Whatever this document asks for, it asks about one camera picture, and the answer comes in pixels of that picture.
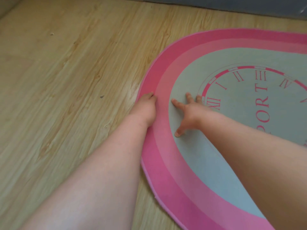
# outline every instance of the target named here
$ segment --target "pink lettering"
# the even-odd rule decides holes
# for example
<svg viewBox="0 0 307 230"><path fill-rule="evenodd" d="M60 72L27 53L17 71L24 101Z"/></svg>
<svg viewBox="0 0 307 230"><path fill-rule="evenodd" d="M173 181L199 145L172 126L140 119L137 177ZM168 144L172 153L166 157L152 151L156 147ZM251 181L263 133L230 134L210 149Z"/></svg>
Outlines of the pink lettering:
<svg viewBox="0 0 307 230"><path fill-rule="evenodd" d="M215 99L215 98L207 98L207 106L208 107L213 107L213 108L215 108L215 109L217 109L217 110L220 110L218 107L220 107L221 106L221 100L220 99Z"/></svg>
<svg viewBox="0 0 307 230"><path fill-rule="evenodd" d="M259 119L259 117L258 117L258 114L259 114L259 113L266 113L266 114L268 115L268 119L267 119L267 120ZM257 112L256 112L256 118L257 118L260 122L262 122L262 123L267 123L268 121L270 121L270 115L269 115L269 113L266 112L266 111L264 111L264 110L259 110L259 111L257 111Z"/></svg>
<svg viewBox="0 0 307 230"><path fill-rule="evenodd" d="M261 100L261 98L257 98L256 99L256 106L266 106L267 108L269 108L269 104L263 104L265 101L267 101L269 99L269 97L267 97L264 100Z"/></svg>
<svg viewBox="0 0 307 230"><path fill-rule="evenodd" d="M233 74L235 75L236 79L238 80L238 82L240 82L239 78L237 77L237 75L240 77L241 81L244 81L244 79L241 77L240 73L238 71L233 72Z"/></svg>
<svg viewBox="0 0 307 230"><path fill-rule="evenodd" d="M258 83L255 83L255 92L258 92L257 89L264 89L265 91L268 91L268 88L262 88L257 86Z"/></svg>
<svg viewBox="0 0 307 230"><path fill-rule="evenodd" d="M264 127L263 127L263 126L258 125L258 126L257 126L257 130L259 130L258 128L262 128L262 129L263 129L263 131L264 131L264 132L266 132L266 130L264 129Z"/></svg>
<svg viewBox="0 0 307 230"><path fill-rule="evenodd" d="M288 85L289 80L285 78L285 79L282 81L282 83L279 85L279 87L281 87L282 84L283 84L284 82L286 82L285 85L284 85L284 88L287 88L287 87L292 83L292 81L291 81L291 82L289 83L289 85Z"/></svg>
<svg viewBox="0 0 307 230"><path fill-rule="evenodd" d="M225 88L224 86L220 85L220 84L217 83L217 82L216 82L216 84L219 85L220 87L224 88L225 90L227 89L227 88Z"/></svg>
<svg viewBox="0 0 307 230"><path fill-rule="evenodd" d="M260 81L262 81L262 74L264 75L264 81L267 81L267 75L266 75L266 71L259 71L259 70L256 70L256 80L258 80L258 73L259 72L259 76L260 76Z"/></svg>

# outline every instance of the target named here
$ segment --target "hand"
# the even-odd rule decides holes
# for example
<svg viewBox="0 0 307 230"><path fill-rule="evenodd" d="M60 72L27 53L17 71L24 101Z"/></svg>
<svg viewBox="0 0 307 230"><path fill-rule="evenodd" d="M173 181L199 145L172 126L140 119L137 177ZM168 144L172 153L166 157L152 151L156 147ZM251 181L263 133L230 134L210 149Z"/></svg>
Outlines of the hand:
<svg viewBox="0 0 307 230"><path fill-rule="evenodd" d="M134 104L129 115L136 116L146 127L150 127L156 119L156 100L153 92L144 94Z"/></svg>
<svg viewBox="0 0 307 230"><path fill-rule="evenodd" d="M201 125L201 119L204 117L204 113L212 111L209 107L204 106L201 101L201 96L196 96L196 102L190 93L185 94L188 104L185 105L178 102L176 99L172 99L172 103L176 108L183 111L184 118L180 124L180 127L175 132L175 136L179 137L184 134L187 129L198 129Z"/></svg>

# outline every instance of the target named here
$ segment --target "finger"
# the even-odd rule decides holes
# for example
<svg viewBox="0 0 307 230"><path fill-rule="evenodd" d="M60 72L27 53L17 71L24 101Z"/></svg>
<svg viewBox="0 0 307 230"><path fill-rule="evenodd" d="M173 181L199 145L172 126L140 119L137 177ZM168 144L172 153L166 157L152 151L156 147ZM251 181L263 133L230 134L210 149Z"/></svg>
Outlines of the finger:
<svg viewBox="0 0 307 230"><path fill-rule="evenodd" d="M158 97L156 95L153 95L153 96L151 96L150 100L152 100L154 103L156 103L157 98Z"/></svg>
<svg viewBox="0 0 307 230"><path fill-rule="evenodd" d="M178 108L178 109L181 109L182 111L184 111L185 109L185 105L181 102L178 102L176 99L172 98L172 104Z"/></svg>
<svg viewBox="0 0 307 230"><path fill-rule="evenodd" d="M180 125L180 127L178 127L177 131L175 132L175 137L180 137L185 133L186 128L182 125Z"/></svg>
<svg viewBox="0 0 307 230"><path fill-rule="evenodd" d="M194 98L192 97L192 95L189 92L187 92L185 94L185 96L187 98L188 103L193 103L194 102Z"/></svg>
<svg viewBox="0 0 307 230"><path fill-rule="evenodd" d="M153 96L153 92L150 92L150 93L145 93L142 98L144 99L150 99L151 97Z"/></svg>
<svg viewBox="0 0 307 230"><path fill-rule="evenodd" d="M200 95L197 95L197 96L196 96L196 102L199 103L199 104L203 104Z"/></svg>

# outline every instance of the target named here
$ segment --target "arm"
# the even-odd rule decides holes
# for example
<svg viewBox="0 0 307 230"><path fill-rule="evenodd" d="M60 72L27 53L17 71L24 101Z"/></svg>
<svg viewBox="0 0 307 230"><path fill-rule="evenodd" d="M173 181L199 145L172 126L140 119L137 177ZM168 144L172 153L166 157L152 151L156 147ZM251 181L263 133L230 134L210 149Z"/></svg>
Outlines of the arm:
<svg viewBox="0 0 307 230"><path fill-rule="evenodd" d="M238 123L196 102L172 100L184 112L175 136L201 130L223 155L243 186L276 229L307 229L307 150Z"/></svg>
<svg viewBox="0 0 307 230"><path fill-rule="evenodd" d="M21 228L130 229L147 128L156 96L146 94L96 151L55 190Z"/></svg>

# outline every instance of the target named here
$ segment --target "wooden floor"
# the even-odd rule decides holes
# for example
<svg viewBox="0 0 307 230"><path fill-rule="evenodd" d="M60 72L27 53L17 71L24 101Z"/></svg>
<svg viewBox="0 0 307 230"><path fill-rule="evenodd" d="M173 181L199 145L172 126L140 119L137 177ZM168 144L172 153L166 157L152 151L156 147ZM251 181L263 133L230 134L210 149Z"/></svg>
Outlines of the wooden floor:
<svg viewBox="0 0 307 230"><path fill-rule="evenodd" d="M0 19L0 229L17 229L118 126L155 57L204 30L307 22L128 0L23 0ZM133 229L179 229L141 172Z"/></svg>

